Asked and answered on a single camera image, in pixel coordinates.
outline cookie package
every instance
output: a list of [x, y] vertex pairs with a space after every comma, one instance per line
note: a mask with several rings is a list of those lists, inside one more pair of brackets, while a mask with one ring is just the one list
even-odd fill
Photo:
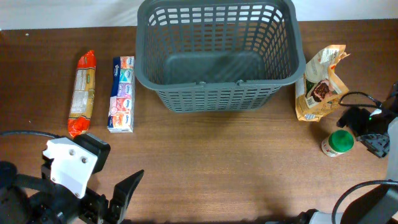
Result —
[[72, 105], [68, 118], [68, 132], [74, 138], [87, 132], [93, 112], [96, 59], [94, 50], [84, 54], [78, 62]]
[[113, 85], [108, 114], [111, 133], [131, 133], [135, 102], [134, 57], [113, 58]]
[[348, 56], [345, 45], [330, 45], [307, 63], [295, 83], [295, 110], [299, 121], [319, 121], [339, 107], [347, 86], [335, 74], [337, 63]]

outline black cable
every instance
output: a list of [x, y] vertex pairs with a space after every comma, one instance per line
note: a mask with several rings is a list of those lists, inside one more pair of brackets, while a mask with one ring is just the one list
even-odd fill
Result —
[[[350, 95], [363, 95], [363, 96], [366, 96], [366, 97], [368, 97], [371, 101], [373, 101], [374, 105], [369, 105], [369, 104], [347, 104], [347, 103], [342, 103], [343, 99], [344, 99], [346, 96], [350, 96]], [[389, 110], [389, 109], [383, 108], [383, 107], [382, 107], [382, 103], [381, 103], [380, 101], [376, 100], [375, 98], [373, 98], [371, 95], [366, 94], [366, 93], [363, 93], [363, 92], [360, 92], [360, 91], [352, 91], [352, 92], [349, 92], [349, 93], [344, 94], [344, 95], [340, 98], [340, 100], [338, 101], [338, 104], [339, 104], [340, 106], [356, 106], [356, 107], [376, 108], [376, 109], [380, 109], [381, 111], [383, 111], [383, 112], [385, 112], [385, 113], [393, 114], [394, 116], [398, 116], [397, 113], [395, 113], [395, 112], [393, 112], [393, 111], [391, 111], [391, 110]]]
[[32, 134], [32, 135], [38, 135], [38, 136], [46, 136], [50, 138], [60, 138], [61, 136], [56, 135], [56, 134], [51, 134], [51, 133], [46, 133], [42, 131], [31, 131], [31, 130], [15, 130], [15, 131], [1, 131], [0, 136], [10, 136], [14, 134]]
[[22, 188], [38, 190], [39, 192], [45, 192], [48, 194], [53, 194], [54, 192], [54, 184], [51, 181], [38, 177], [31, 177], [25, 174], [18, 174], [15, 178], [14, 185]]
[[333, 211], [331, 213], [331, 222], [332, 224], [336, 224], [336, 214], [337, 209], [342, 203], [342, 201], [353, 191], [360, 189], [361, 187], [369, 186], [369, 185], [386, 185], [386, 186], [396, 186], [398, 187], [398, 182], [393, 180], [371, 180], [367, 182], [363, 182], [355, 185], [354, 187], [348, 189], [336, 202], [335, 207], [333, 207]]
[[[371, 101], [373, 101], [375, 105], [367, 105], [367, 104], [346, 104], [346, 103], [342, 103], [343, 99], [344, 99], [346, 96], [350, 96], [350, 95], [363, 95], [363, 96], [366, 96], [366, 97], [368, 97]], [[338, 101], [338, 104], [341, 105], [341, 106], [358, 106], [358, 107], [359, 107], [359, 106], [362, 106], [362, 107], [370, 107], [370, 108], [381, 109], [381, 108], [380, 108], [380, 107], [381, 107], [381, 102], [380, 102], [380, 101], [376, 100], [376, 99], [373, 98], [371, 95], [366, 94], [366, 93], [363, 93], [363, 92], [360, 92], [360, 91], [352, 91], [352, 92], [349, 92], [349, 93], [344, 94], [344, 95], [340, 98], [340, 100]]]

